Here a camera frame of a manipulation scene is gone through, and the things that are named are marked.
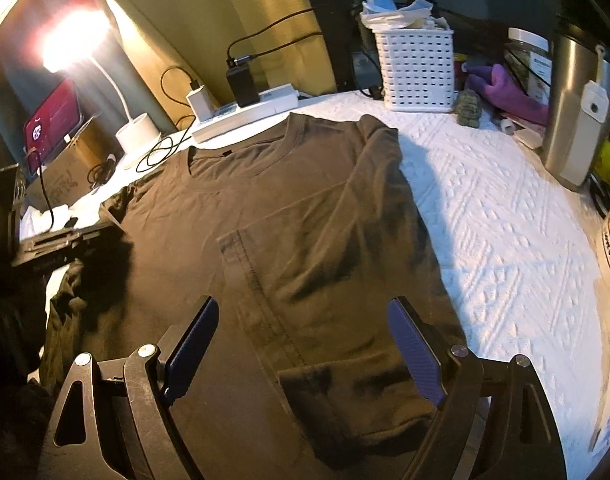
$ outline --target metal screw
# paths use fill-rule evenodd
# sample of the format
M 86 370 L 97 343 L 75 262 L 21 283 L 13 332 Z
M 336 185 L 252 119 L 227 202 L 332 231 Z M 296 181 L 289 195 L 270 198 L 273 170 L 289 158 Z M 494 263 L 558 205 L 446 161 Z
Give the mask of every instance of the metal screw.
M 531 361 L 530 358 L 527 357 L 527 355 L 518 354 L 516 356 L 516 364 L 518 366 L 522 366 L 523 368 L 528 368 L 531 365 Z
M 92 355 L 87 352 L 77 355 L 76 359 L 74 359 L 77 366 L 85 366 L 89 364 L 90 361 L 92 361 Z
M 454 345 L 451 347 L 451 353 L 456 357 L 467 357 L 467 354 L 469 354 L 469 349 L 463 345 Z
M 139 356 L 140 357 L 149 357 L 150 355 L 156 352 L 156 346 L 154 345 L 143 345 L 139 348 Z

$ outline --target purple cloth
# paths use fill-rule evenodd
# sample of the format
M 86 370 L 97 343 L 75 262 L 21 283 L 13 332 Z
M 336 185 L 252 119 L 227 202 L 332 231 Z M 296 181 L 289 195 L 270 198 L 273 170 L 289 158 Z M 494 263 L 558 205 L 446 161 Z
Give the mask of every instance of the purple cloth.
M 532 123 L 547 124 L 549 107 L 525 95 L 500 64 L 468 66 L 465 88 L 472 89 L 497 108 Z

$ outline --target dark t-shirt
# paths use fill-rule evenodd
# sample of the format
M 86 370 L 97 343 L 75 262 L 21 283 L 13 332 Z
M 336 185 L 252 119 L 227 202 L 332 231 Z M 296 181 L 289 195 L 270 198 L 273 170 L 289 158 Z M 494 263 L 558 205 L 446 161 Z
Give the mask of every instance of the dark t-shirt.
M 206 478 L 333 478 L 416 449 L 433 408 L 387 301 L 406 295 L 448 342 L 464 337 L 401 158 L 397 131 L 371 116 L 298 114 L 174 156 L 107 204 L 131 247 L 66 276 L 42 381 L 58 387 L 79 351 L 100 361 L 156 342 L 209 294 L 219 328 L 172 410 Z

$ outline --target white lamp base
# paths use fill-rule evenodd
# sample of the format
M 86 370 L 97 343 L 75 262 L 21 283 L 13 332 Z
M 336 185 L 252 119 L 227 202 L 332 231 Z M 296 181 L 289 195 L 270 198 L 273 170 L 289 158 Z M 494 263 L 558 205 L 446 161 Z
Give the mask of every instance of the white lamp base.
M 160 132 L 149 115 L 141 114 L 118 130 L 116 140 L 125 152 L 121 165 L 130 168 L 159 142 Z

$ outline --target cardboard box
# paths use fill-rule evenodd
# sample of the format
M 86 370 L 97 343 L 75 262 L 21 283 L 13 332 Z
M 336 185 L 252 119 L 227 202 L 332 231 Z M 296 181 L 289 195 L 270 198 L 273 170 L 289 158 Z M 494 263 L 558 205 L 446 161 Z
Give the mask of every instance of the cardboard box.
M 66 204 L 72 206 L 90 192 L 90 170 L 114 154 L 116 160 L 123 156 L 120 144 L 113 136 L 103 133 L 98 121 L 92 117 L 83 124 L 65 149 L 51 161 L 43 172 L 45 191 L 54 208 Z M 28 186 L 28 202 L 38 210 L 47 211 L 47 203 L 37 178 Z

